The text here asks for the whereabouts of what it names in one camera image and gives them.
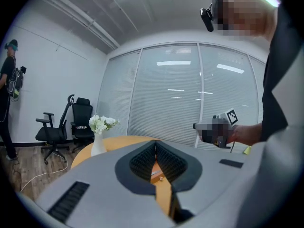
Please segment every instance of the sneaker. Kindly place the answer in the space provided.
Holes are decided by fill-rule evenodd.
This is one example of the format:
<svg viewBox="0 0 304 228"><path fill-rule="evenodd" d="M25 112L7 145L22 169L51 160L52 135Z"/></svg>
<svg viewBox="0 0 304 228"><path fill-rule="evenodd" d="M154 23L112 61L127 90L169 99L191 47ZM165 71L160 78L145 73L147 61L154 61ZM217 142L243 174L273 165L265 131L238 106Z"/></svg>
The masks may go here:
<svg viewBox="0 0 304 228"><path fill-rule="evenodd" d="M11 158L8 155L6 155L6 159L8 159L9 161L14 161L14 160L18 159L18 155L16 153L16 157L15 158Z"/></svg>

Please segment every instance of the black sleeve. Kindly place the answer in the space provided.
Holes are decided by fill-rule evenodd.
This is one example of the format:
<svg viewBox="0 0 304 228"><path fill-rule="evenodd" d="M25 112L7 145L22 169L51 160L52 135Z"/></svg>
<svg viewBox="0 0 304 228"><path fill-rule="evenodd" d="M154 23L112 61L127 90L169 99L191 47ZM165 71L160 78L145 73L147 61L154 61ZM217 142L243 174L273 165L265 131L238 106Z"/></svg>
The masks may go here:
<svg viewBox="0 0 304 228"><path fill-rule="evenodd" d="M3 74L7 74L7 79L10 79L13 70L15 69L15 62L12 57L5 59L4 64L1 69L1 77Z"/></svg>

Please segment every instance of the pants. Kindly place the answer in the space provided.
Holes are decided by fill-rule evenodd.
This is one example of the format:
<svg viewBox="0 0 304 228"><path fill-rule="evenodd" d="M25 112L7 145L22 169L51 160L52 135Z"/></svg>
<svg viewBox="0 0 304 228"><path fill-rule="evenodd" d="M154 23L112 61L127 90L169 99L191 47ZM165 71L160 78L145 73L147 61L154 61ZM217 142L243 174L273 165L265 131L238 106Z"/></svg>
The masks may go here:
<svg viewBox="0 0 304 228"><path fill-rule="evenodd" d="M5 116L5 119L3 122L0 122L0 136L4 142L6 152L8 156L12 159L16 157L16 150L13 146L13 143L10 138L10 132L9 132L9 108L7 109L7 114Z"/></svg>

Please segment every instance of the black shirt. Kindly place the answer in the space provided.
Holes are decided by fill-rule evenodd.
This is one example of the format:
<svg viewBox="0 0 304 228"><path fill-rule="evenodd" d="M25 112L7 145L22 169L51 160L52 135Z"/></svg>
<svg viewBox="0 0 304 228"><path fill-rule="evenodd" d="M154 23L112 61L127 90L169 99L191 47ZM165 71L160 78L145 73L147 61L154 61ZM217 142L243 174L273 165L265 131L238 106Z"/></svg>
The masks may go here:
<svg viewBox="0 0 304 228"><path fill-rule="evenodd" d="M277 11L276 30L270 44L264 74L264 115L261 141L267 141L270 135L287 127L287 120L272 94L272 90L290 68L299 53L301 45L302 39L281 4Z"/></svg>
<svg viewBox="0 0 304 228"><path fill-rule="evenodd" d="M3 74L7 74L6 78L6 84L9 84L9 79L11 78L11 75L13 73L13 70L15 69L15 57L7 57L3 63L2 69L1 69L1 76L0 79L3 77ZM9 98L9 93L7 91L7 85L4 85L0 89L0 115L1 113L5 112L7 109L7 101Z"/></svg>

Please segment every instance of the round wooden table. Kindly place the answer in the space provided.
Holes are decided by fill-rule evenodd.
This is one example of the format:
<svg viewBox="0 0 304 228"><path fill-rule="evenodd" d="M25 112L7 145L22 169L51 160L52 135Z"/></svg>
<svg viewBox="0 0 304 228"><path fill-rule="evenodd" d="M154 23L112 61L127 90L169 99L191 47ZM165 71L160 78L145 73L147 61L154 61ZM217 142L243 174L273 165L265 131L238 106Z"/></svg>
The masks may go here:
<svg viewBox="0 0 304 228"><path fill-rule="evenodd" d="M107 152L150 140L159 139L146 136L118 136L103 139ZM82 149L75 157L71 168L74 168L81 162L90 158L92 147L93 144L89 144L84 149ZM165 212L165 214L168 215L171 203L171 185L162 173L157 162L155 162L155 165L153 166L152 172L154 171L160 171L159 173L151 176L151 183L156 186L156 201L160 205L161 209Z"/></svg>

